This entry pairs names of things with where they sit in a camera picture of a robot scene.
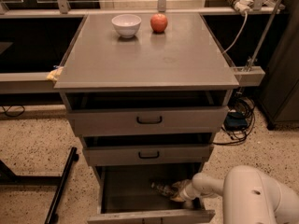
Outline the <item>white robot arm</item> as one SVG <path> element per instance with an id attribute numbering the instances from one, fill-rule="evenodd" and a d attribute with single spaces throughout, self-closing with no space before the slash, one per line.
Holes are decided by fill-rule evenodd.
<path id="1" fill-rule="evenodd" d="M 254 167 L 236 166 L 224 179 L 197 173 L 173 187 L 176 192 L 171 199 L 175 202 L 221 196 L 223 224 L 296 224 L 299 221 L 298 194 Z"/>

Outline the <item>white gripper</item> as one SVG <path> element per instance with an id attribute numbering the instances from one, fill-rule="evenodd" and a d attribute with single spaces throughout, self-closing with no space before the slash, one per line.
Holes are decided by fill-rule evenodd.
<path id="1" fill-rule="evenodd" d="M 179 190 L 179 195 L 170 197 L 170 200 L 177 203 L 192 201 L 199 196 L 199 192 L 193 187 L 190 179 L 178 181 L 172 185 L 173 189 Z"/>

